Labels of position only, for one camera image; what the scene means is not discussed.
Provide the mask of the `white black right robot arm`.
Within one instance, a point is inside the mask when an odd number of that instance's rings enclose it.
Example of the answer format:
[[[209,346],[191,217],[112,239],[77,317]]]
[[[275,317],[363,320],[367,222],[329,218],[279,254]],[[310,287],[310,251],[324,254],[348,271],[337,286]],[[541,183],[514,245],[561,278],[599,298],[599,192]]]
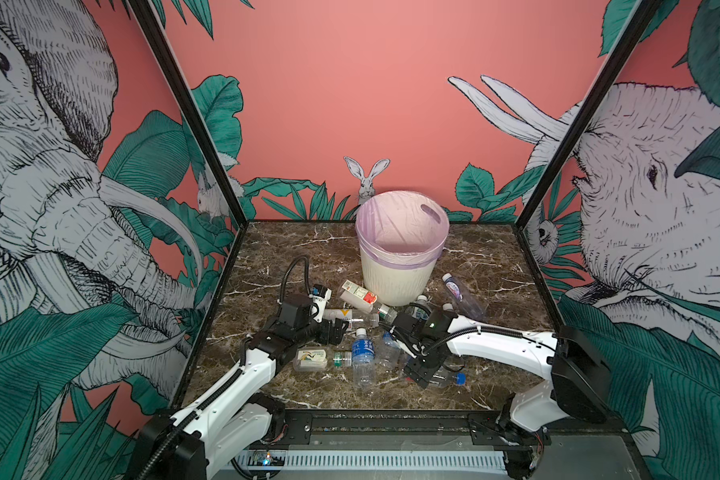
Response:
[[[421,320],[384,307],[379,316],[380,325],[410,357],[406,376],[423,389],[451,356],[481,358],[539,377],[539,384],[511,396],[489,420],[488,429],[508,444],[537,440],[544,427],[562,419],[602,424],[610,415],[610,367],[574,327],[521,331],[445,310]]]

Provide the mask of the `blue cap bottle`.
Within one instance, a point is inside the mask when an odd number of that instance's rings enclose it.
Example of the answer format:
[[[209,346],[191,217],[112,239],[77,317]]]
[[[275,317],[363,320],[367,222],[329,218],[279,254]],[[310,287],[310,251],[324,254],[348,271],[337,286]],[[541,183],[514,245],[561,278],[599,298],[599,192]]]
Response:
[[[427,386],[433,388],[447,388],[450,386],[461,387],[465,384],[466,375],[464,373],[441,367],[429,379]]]

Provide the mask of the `purple label Ganten bottle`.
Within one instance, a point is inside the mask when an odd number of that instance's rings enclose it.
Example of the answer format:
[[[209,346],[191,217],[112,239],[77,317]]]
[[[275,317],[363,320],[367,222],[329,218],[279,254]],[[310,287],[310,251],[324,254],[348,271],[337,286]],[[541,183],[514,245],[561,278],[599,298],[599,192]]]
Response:
[[[476,321],[486,320],[485,309],[481,307],[464,282],[451,273],[444,274],[442,281],[453,300],[453,304],[461,314]]]

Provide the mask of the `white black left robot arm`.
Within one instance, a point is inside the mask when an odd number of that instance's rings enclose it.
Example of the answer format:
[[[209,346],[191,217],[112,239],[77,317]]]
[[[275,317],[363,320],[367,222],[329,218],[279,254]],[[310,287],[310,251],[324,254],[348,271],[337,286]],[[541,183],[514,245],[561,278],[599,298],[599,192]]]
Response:
[[[288,294],[265,325],[241,347],[238,362],[209,390],[181,410],[160,414],[140,431],[126,479],[211,479],[244,448],[273,442],[286,429],[284,407],[260,389],[316,341],[346,331],[323,321],[331,290]]]

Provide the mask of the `green white label bottle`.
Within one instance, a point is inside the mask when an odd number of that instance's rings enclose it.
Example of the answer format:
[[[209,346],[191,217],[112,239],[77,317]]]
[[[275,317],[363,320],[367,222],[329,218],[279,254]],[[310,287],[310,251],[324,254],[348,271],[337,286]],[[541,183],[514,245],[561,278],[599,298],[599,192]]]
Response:
[[[408,307],[409,313],[419,320],[427,320],[432,312],[432,308],[425,295],[419,295]]]

